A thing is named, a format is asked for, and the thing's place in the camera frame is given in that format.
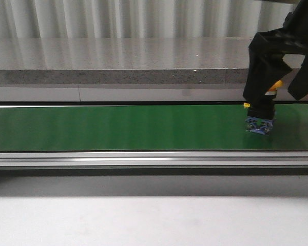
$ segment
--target aluminum rail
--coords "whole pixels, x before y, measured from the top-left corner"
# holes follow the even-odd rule
[[[308,151],[0,153],[0,175],[308,175]]]

